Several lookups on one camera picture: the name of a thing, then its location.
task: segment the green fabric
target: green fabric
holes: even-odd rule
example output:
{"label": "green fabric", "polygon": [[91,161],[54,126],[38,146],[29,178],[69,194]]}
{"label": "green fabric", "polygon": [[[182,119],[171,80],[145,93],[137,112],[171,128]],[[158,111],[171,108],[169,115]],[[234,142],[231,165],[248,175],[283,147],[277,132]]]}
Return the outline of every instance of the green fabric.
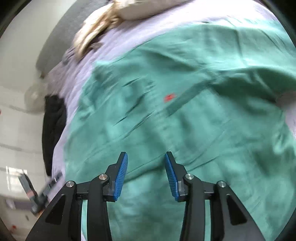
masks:
{"label": "green fabric", "polygon": [[71,122],[66,179],[89,181],[127,152],[121,197],[108,203],[113,240],[179,240],[184,203],[172,197],[163,161],[172,151],[201,180],[229,183],[274,240],[296,206],[295,141],[275,105],[296,90],[295,57],[277,22],[222,20],[97,62]]}

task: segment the black cloth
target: black cloth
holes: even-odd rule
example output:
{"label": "black cloth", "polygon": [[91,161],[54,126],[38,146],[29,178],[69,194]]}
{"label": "black cloth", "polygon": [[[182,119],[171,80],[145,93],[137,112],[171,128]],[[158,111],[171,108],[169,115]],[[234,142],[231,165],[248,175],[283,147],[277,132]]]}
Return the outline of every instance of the black cloth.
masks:
{"label": "black cloth", "polygon": [[64,100],[57,95],[45,97],[45,114],[42,129],[42,151],[46,174],[52,175],[54,148],[66,126],[67,110]]}

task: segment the red object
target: red object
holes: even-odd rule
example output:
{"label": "red object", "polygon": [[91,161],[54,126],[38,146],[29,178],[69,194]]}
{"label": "red object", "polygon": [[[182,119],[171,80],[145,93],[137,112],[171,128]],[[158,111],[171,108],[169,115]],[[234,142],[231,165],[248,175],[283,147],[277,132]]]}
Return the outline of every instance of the red object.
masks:
{"label": "red object", "polygon": [[165,101],[165,103],[166,103],[166,102],[169,102],[169,101],[171,101],[172,99],[174,99],[175,97],[176,97],[176,95],[175,95],[174,93],[169,94],[169,95],[165,96],[164,101]]}

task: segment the ribbed blue pad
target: ribbed blue pad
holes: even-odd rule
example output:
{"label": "ribbed blue pad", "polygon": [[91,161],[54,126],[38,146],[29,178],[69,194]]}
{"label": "ribbed blue pad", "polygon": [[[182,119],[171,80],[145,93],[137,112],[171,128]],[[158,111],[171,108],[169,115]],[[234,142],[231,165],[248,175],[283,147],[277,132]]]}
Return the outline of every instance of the ribbed blue pad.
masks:
{"label": "ribbed blue pad", "polygon": [[117,201],[117,199],[120,197],[124,178],[126,176],[126,170],[128,168],[128,155],[125,154],[121,163],[121,166],[119,168],[118,175],[115,180],[115,190],[114,190],[114,200]]}
{"label": "ribbed blue pad", "polygon": [[167,154],[165,154],[165,170],[167,172],[168,183],[170,184],[170,191],[172,192],[172,196],[175,198],[176,201],[178,201],[178,181]]}

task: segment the tiled floor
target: tiled floor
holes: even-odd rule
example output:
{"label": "tiled floor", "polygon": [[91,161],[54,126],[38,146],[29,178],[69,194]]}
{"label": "tiled floor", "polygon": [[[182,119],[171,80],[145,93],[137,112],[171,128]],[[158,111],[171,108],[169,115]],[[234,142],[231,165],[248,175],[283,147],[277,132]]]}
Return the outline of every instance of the tiled floor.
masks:
{"label": "tiled floor", "polygon": [[42,158],[43,114],[29,114],[25,91],[39,79],[35,63],[47,37],[75,0],[32,0],[0,38],[0,216],[16,225],[17,240],[24,240],[36,221],[30,212],[9,210],[6,197],[25,199],[18,173],[28,173],[40,191],[47,177]]}

